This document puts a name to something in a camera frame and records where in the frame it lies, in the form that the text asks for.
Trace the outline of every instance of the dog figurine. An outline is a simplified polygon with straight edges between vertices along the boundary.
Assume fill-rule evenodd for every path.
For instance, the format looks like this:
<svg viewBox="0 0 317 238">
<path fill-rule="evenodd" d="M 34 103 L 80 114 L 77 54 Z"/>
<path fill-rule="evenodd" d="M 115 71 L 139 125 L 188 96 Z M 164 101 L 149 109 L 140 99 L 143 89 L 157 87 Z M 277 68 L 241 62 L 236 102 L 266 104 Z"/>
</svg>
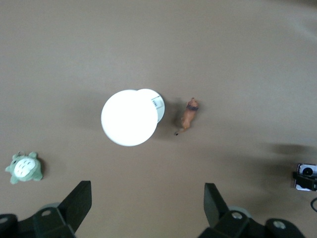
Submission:
<svg viewBox="0 0 317 238">
<path fill-rule="evenodd" d="M 179 133 L 183 133 L 187 131 L 187 129 L 190 127 L 190 122 L 194 119 L 196 112 L 198 110 L 198 103 L 195 98 L 192 98 L 188 103 L 186 110 L 184 112 L 184 115 L 182 117 L 182 129 L 175 132 L 175 135 L 178 135 Z"/>
</svg>

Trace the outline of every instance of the black cable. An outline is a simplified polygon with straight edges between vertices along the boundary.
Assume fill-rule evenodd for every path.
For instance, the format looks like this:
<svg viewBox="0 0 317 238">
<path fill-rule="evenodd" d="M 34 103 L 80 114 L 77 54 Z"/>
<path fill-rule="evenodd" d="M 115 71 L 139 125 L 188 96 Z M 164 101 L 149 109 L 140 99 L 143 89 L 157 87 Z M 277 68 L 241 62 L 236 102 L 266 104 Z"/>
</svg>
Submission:
<svg viewBox="0 0 317 238">
<path fill-rule="evenodd" d="M 317 198 L 314 198 L 312 201 L 311 201 L 311 207 L 312 209 L 317 212 L 317 208 L 314 207 L 314 203 L 317 201 Z"/>
</svg>

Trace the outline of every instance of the dog tail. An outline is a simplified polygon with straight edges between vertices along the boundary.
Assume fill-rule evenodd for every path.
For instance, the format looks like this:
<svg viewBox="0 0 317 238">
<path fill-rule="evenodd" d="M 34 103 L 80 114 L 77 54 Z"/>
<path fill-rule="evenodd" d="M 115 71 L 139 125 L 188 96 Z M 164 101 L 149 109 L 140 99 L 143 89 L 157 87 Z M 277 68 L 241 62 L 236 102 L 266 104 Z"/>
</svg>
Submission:
<svg viewBox="0 0 317 238">
<path fill-rule="evenodd" d="M 174 135 L 178 135 L 179 133 L 183 133 L 185 131 L 187 131 L 187 128 L 178 130 L 177 132 L 174 133 Z"/>
</svg>

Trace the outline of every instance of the toy figure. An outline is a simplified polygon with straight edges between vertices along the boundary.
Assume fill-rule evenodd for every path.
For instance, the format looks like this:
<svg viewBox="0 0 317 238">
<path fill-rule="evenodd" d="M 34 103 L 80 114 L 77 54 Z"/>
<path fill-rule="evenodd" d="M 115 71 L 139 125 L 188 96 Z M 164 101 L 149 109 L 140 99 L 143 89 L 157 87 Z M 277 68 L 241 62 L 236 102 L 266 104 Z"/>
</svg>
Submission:
<svg viewBox="0 0 317 238">
<path fill-rule="evenodd" d="M 186 110 L 182 117 L 182 129 L 175 132 L 175 135 L 185 132 L 190 127 L 190 122 L 194 119 L 196 112 L 198 110 L 198 102 L 195 98 L 192 98 L 191 101 L 187 103 Z"/>
<path fill-rule="evenodd" d="M 6 167 L 5 171 L 12 174 L 10 182 L 16 184 L 18 181 L 35 180 L 40 181 L 43 178 L 41 172 L 41 163 L 37 158 L 36 152 L 27 155 L 20 155 L 20 152 L 13 155 L 11 165 Z"/>
</svg>

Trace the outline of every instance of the green plush toy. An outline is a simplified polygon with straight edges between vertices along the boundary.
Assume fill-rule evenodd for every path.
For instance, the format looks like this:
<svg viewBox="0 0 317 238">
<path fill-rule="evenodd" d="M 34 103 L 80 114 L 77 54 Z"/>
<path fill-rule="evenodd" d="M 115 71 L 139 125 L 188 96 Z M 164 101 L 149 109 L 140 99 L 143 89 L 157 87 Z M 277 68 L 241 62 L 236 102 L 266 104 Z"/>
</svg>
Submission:
<svg viewBox="0 0 317 238">
<path fill-rule="evenodd" d="M 5 168 L 5 171 L 12 174 L 10 182 L 16 184 L 18 181 L 31 179 L 40 181 L 43 175 L 41 173 L 41 163 L 37 157 L 36 152 L 31 152 L 28 156 L 20 155 L 20 152 L 13 155 L 11 165 Z"/>
</svg>

